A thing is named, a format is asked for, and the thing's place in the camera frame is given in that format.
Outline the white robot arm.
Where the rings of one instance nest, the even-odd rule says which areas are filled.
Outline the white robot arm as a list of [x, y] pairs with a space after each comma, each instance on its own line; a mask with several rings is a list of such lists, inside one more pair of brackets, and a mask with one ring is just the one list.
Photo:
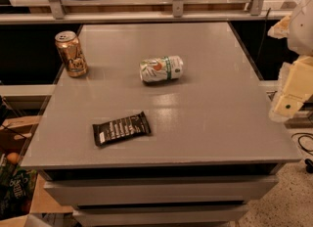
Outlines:
[[288, 48], [298, 55], [292, 64], [283, 63], [269, 112], [273, 121], [283, 122], [293, 118], [313, 96], [313, 0], [301, 0], [267, 34], [286, 38]]

